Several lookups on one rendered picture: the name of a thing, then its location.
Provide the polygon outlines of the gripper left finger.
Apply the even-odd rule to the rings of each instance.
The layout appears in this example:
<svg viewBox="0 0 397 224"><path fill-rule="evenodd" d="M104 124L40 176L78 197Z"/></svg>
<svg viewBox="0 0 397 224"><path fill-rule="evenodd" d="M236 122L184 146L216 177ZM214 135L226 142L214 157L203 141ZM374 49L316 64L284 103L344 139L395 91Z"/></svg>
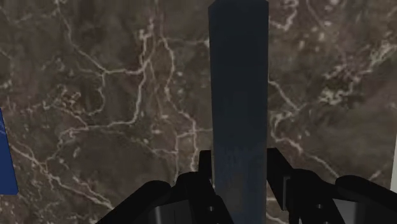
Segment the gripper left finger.
<svg viewBox="0 0 397 224"><path fill-rule="evenodd" d="M143 184L96 224L233 224L212 187L211 151L199 153L198 171L178 176L174 186Z"/></svg>

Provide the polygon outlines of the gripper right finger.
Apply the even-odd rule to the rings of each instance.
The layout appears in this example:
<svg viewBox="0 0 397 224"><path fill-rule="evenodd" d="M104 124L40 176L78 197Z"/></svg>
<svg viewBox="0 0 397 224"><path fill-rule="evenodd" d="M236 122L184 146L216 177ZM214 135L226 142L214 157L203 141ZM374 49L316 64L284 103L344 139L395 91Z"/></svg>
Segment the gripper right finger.
<svg viewBox="0 0 397 224"><path fill-rule="evenodd" d="M397 193L355 175L334 184L267 150L267 182L289 224L397 224Z"/></svg>

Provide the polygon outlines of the dark blue slab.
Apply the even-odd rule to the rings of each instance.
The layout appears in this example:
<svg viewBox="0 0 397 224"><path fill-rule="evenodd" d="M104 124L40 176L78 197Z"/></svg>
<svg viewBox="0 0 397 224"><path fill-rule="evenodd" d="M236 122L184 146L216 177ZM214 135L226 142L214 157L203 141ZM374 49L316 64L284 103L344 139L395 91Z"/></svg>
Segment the dark blue slab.
<svg viewBox="0 0 397 224"><path fill-rule="evenodd" d="M265 224L268 1L208 9L214 185L235 224Z"/></svg>

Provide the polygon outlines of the white object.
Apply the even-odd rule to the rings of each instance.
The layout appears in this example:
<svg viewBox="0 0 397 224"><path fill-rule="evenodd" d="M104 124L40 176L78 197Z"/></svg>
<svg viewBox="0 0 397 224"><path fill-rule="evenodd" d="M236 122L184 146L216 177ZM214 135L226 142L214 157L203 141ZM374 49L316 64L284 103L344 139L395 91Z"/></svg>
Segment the white object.
<svg viewBox="0 0 397 224"><path fill-rule="evenodd" d="M397 145L394 149L390 190L397 193Z"/></svg>

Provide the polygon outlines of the bright blue flat object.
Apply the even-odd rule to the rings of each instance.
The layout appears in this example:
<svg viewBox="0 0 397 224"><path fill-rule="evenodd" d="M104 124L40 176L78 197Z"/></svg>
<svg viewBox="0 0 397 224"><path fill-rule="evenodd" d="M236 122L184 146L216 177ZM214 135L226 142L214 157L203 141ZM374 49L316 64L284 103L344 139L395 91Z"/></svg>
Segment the bright blue flat object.
<svg viewBox="0 0 397 224"><path fill-rule="evenodd" d="M16 195L18 184L10 153L10 146L0 109L0 195Z"/></svg>

